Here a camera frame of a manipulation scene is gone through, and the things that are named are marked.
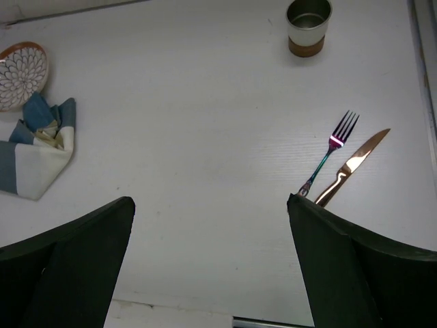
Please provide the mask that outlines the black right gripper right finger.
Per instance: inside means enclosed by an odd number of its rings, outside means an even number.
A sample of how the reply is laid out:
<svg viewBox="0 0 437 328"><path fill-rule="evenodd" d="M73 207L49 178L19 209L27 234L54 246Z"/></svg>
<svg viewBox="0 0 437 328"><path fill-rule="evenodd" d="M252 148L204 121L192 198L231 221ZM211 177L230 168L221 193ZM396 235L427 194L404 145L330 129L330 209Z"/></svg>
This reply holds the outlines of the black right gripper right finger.
<svg viewBox="0 0 437 328"><path fill-rule="evenodd" d="M291 194L287 213L316 327L435 327L436 252Z"/></svg>

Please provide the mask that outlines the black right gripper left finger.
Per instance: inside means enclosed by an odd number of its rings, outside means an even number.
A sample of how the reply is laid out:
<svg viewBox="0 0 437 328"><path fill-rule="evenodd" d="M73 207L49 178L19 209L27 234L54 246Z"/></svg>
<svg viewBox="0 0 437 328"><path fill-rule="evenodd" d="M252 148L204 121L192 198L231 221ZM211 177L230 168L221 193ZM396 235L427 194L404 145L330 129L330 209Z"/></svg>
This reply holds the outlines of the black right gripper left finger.
<svg viewBox="0 0 437 328"><path fill-rule="evenodd" d="M135 216L118 198L1 248L2 327L103 327Z"/></svg>

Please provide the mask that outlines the blue beige checked placemat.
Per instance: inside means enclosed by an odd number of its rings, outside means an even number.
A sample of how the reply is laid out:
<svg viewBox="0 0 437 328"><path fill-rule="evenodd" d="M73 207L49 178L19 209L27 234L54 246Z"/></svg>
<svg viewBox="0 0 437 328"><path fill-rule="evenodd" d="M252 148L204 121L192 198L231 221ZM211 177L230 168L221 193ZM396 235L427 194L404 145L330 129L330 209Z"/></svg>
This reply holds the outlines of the blue beige checked placemat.
<svg viewBox="0 0 437 328"><path fill-rule="evenodd" d="M1 142L1 190L40 199L72 157L75 127L74 98L49 106L34 93L9 140Z"/></svg>

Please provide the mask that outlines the iridescent rainbow fork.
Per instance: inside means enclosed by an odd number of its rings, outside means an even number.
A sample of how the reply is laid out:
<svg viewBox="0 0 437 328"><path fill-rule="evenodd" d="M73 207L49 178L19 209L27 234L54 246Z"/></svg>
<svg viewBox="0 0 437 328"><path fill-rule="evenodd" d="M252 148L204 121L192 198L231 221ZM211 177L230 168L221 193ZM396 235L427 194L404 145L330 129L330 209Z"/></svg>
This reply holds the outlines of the iridescent rainbow fork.
<svg viewBox="0 0 437 328"><path fill-rule="evenodd" d="M325 162L328 160L329 156L336 150L341 149L344 147L346 141L348 140L349 136L351 135L352 131L354 130L354 127L356 126L356 123L358 122L358 119L360 118L360 115L353 112L353 111L347 111L345 115L342 117L338 125L336 126L335 130L332 132L332 134L329 137L328 140L328 150L326 154L324 155L323 159L320 161L318 166L316 167L315 171L312 173L310 178L304 183L303 186L298 191L298 194L303 197L307 197L308 193L311 189L311 186L313 182L315 181L317 175L319 174L320 170L324 166Z"/></svg>

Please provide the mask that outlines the floral orange rimmed plate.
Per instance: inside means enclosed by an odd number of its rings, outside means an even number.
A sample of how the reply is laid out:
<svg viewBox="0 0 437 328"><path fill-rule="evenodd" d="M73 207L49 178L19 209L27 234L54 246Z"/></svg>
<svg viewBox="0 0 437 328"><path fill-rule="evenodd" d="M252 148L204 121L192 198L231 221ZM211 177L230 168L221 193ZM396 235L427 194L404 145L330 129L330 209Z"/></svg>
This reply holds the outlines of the floral orange rimmed plate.
<svg viewBox="0 0 437 328"><path fill-rule="evenodd" d="M35 42L19 42L1 52L1 111L21 108L47 82L46 51Z"/></svg>

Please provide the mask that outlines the white cup brown base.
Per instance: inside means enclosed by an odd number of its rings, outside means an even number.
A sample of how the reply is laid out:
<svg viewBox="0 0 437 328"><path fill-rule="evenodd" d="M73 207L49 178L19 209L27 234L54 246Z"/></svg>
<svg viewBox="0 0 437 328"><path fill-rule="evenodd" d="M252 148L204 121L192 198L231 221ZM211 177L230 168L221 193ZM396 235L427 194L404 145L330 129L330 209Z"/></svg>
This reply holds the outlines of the white cup brown base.
<svg viewBox="0 0 437 328"><path fill-rule="evenodd" d="M313 57L324 46L333 7L328 0L295 0L287 8L288 47L298 57Z"/></svg>

